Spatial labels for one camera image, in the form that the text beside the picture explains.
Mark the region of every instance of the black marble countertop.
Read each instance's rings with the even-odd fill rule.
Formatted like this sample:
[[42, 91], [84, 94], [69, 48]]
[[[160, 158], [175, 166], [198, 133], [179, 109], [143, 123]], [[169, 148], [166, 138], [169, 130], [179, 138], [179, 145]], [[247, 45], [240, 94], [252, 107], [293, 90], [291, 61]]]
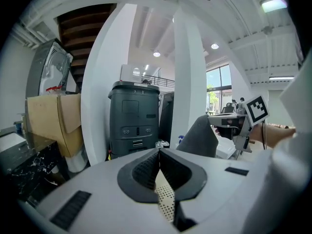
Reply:
[[[1, 135], [10, 131], [1, 131]], [[0, 168], [17, 193], [27, 200], [40, 181], [55, 167], [62, 157], [55, 140], [32, 133], [22, 136], [26, 141], [0, 152]]]

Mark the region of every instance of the window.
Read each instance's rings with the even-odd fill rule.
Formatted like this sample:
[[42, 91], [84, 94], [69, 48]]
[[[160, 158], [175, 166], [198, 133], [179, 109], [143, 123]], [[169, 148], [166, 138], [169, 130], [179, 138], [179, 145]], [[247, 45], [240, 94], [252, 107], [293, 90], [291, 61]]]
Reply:
[[232, 81], [230, 66], [226, 65], [206, 73], [207, 101], [206, 112], [220, 114], [227, 103], [232, 102]]

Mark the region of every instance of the ceiling light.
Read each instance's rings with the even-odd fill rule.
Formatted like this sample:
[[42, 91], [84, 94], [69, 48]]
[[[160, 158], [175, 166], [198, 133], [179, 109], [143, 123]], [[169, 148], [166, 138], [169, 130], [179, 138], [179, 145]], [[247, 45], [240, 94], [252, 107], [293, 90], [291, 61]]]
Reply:
[[269, 80], [292, 80], [293, 78], [293, 76], [274, 76], [269, 77]]
[[273, 10], [279, 10], [287, 8], [287, 4], [283, 0], [271, 0], [261, 2], [261, 6], [265, 13], [271, 12]]
[[154, 52], [153, 54], [155, 57], [160, 57], [160, 52]]
[[216, 44], [216, 43], [214, 43], [213, 45], [211, 45], [211, 48], [212, 48], [212, 49], [218, 49], [218, 48], [219, 48], [219, 45]]

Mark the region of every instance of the dark gray plastic container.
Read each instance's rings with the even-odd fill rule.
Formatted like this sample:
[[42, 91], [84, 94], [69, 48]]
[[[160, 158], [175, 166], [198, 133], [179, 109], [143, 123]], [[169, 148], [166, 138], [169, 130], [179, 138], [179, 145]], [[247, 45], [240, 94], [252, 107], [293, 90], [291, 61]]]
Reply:
[[114, 83], [108, 95], [112, 159], [155, 147], [158, 95], [156, 86], [129, 81]]

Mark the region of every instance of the brown box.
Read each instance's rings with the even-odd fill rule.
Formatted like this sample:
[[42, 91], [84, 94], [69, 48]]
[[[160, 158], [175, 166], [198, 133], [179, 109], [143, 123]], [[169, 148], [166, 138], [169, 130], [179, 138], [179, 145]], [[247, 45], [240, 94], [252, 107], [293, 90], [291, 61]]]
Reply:
[[32, 133], [56, 140], [65, 157], [81, 149], [80, 94], [30, 97], [27, 106]]

